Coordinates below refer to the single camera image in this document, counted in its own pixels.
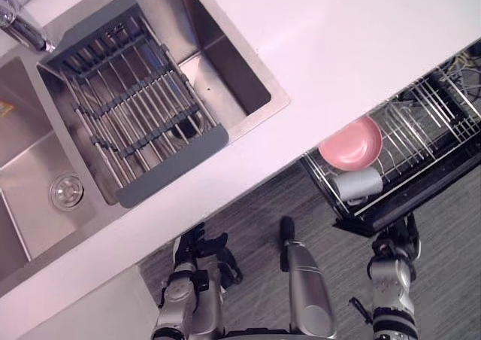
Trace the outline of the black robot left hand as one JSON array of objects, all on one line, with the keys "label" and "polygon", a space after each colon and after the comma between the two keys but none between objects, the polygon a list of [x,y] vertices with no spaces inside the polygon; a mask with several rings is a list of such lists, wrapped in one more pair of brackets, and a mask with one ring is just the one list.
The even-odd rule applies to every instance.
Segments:
[{"label": "black robot left hand", "polygon": [[185,232],[179,237],[177,249],[174,251],[174,266],[184,263],[196,264],[198,258],[205,258],[219,253],[227,244],[228,234],[223,232],[216,238],[206,239],[205,223]]}]

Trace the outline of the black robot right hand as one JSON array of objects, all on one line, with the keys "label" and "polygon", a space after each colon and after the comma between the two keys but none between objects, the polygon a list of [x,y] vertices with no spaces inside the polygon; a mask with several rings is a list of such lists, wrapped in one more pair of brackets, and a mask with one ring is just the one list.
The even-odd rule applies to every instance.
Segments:
[{"label": "black robot right hand", "polygon": [[377,256],[403,254],[410,261],[417,260],[421,253],[421,241],[414,213],[398,218],[386,227],[373,242]]}]

